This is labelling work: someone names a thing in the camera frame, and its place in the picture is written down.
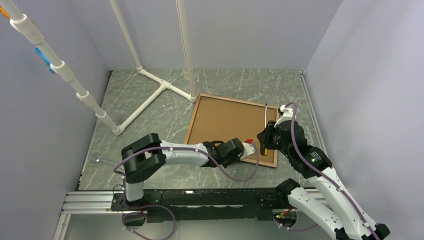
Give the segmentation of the yellow black screwdriver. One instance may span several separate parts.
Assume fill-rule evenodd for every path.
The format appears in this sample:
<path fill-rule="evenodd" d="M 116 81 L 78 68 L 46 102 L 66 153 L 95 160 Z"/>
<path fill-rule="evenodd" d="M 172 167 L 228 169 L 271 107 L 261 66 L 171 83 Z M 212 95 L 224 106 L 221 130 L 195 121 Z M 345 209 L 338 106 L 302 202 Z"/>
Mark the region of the yellow black screwdriver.
<path fill-rule="evenodd" d="M 266 130 L 267 123 L 268 123 L 267 114 L 268 114 L 268 104 L 265 103 L 265 105 L 264 105 L 264 131 Z M 268 149 L 265 147 L 264 140 L 260 142 L 260 154 L 262 156 L 267 156 L 268 155 Z"/>

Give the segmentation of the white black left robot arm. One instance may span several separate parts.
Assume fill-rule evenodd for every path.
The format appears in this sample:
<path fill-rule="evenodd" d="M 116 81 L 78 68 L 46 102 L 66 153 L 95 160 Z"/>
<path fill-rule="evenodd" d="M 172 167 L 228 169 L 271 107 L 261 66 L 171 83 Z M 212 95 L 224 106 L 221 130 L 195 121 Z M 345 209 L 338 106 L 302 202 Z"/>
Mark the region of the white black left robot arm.
<path fill-rule="evenodd" d="M 144 182 L 163 166 L 226 168 L 254 153 L 255 148 L 250 143 L 238 138 L 227 142 L 179 144 L 161 140 L 157 133 L 149 133 L 121 150 L 125 176 L 123 202 L 131 210 L 139 209 L 144 203 Z"/>

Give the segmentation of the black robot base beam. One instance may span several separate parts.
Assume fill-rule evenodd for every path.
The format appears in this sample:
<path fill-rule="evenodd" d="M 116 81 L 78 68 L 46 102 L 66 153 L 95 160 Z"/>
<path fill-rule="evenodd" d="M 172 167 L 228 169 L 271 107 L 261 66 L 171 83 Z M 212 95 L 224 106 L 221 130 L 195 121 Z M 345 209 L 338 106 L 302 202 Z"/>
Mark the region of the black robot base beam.
<path fill-rule="evenodd" d="M 148 223 L 176 219 L 271 221 L 291 208 L 287 196 L 275 188 L 147 189 L 140 200 L 124 201 L 114 193 L 110 210 L 138 211 L 145 207 Z"/>

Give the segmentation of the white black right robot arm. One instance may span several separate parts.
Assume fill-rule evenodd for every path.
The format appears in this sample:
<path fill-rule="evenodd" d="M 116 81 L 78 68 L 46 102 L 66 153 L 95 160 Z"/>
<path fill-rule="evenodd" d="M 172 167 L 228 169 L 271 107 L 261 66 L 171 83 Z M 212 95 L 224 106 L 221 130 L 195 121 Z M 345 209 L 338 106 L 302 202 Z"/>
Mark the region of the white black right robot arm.
<path fill-rule="evenodd" d="M 304 129 L 296 121 L 268 121 L 257 135 L 260 153 L 280 151 L 290 165 L 309 181 L 324 197 L 327 205 L 308 195 L 294 179 L 289 178 L 276 188 L 275 200 L 282 207 L 290 205 L 315 221 L 333 240 L 383 240 L 391 233 L 358 206 L 340 180 L 324 151 L 308 144 Z"/>

